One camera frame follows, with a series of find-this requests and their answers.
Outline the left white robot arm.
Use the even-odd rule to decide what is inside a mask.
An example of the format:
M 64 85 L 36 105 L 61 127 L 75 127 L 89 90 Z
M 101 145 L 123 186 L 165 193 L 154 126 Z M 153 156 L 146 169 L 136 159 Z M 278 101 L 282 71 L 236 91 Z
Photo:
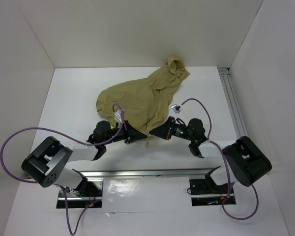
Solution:
M 87 191 L 86 177 L 67 168 L 67 162 L 96 161 L 107 151 L 107 144 L 119 141 L 130 144 L 146 138 L 147 135 L 135 130 L 126 120 L 115 128 L 103 120 L 97 123 L 84 148 L 70 149 L 49 136 L 22 162 L 21 169 L 42 187 L 67 186 L 74 195 L 82 196 Z

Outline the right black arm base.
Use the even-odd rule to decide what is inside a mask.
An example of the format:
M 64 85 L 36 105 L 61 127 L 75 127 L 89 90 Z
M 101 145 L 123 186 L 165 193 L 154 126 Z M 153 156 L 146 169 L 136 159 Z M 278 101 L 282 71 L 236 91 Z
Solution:
M 190 179 L 190 187 L 186 190 L 189 195 L 206 195 L 206 194 L 227 194 L 228 186 L 227 184 L 216 185 L 211 174 L 213 171 L 219 169 L 218 166 L 205 174 L 205 178 L 202 179 Z

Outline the right side aluminium rail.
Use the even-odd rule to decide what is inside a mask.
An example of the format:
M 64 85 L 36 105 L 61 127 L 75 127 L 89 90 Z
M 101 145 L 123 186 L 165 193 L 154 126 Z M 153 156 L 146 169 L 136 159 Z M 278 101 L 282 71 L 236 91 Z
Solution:
M 235 127 L 237 137 L 247 136 L 248 132 L 243 119 L 243 115 L 236 97 L 236 93 L 231 81 L 230 72 L 228 68 L 217 68 L 231 113 L 232 121 Z

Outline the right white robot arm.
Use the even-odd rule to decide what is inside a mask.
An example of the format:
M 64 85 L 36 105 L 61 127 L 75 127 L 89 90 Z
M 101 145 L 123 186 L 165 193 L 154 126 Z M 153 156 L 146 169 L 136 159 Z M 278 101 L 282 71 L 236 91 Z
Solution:
M 189 150 L 198 158 L 226 158 L 231 182 L 237 181 L 246 187 L 272 169 L 269 159 L 249 137 L 242 136 L 233 143 L 215 145 L 206 137 L 203 122 L 198 118 L 191 119 L 185 125 L 177 123 L 174 117 L 169 117 L 164 124 L 149 133 L 164 140 L 169 140 L 172 136 L 189 140 Z

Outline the aluminium rail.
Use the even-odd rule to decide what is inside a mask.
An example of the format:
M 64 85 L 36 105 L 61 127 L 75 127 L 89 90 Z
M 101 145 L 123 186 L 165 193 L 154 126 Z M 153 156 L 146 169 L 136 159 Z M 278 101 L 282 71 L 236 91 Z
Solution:
M 133 170 L 133 171 L 84 171 L 86 177 L 178 177 L 178 176 L 201 176 L 205 175 L 211 168 L 201 169 L 168 169 L 168 170 Z
M 230 72 L 228 68 L 217 68 L 231 113 L 232 121 L 235 127 L 237 137 L 247 136 L 248 132 L 243 119 L 243 115 L 236 97 L 236 93 L 231 81 Z

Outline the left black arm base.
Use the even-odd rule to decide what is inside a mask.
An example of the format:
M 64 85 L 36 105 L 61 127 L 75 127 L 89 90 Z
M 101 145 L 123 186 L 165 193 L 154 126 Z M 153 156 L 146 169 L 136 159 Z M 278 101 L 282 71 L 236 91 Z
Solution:
M 65 187 L 65 192 L 73 194 L 77 197 L 101 197 L 102 196 L 102 190 L 100 187 L 97 187 L 93 182 L 88 181 L 86 177 L 82 178 L 82 181 L 79 183 L 79 185 L 75 188 L 69 188 Z

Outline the olive yellow jacket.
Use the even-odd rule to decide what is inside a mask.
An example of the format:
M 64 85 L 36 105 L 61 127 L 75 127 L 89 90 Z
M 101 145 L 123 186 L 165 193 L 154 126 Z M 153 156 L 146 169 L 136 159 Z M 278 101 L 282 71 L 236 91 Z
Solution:
M 148 139 L 148 132 L 162 125 L 180 84 L 190 75 L 182 59 L 169 57 L 167 63 L 148 77 L 111 86 L 99 94 L 97 113 L 115 125 L 113 105 L 125 111 L 124 119 Z

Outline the front aluminium rail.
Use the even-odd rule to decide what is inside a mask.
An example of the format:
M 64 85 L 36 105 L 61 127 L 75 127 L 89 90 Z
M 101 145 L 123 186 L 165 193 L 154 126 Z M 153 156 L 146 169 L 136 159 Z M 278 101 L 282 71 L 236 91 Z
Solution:
M 201 169 L 168 169 L 168 170 L 133 170 L 133 171 L 84 171 L 86 177 L 178 177 L 178 176 L 201 176 L 205 175 L 211 168 Z

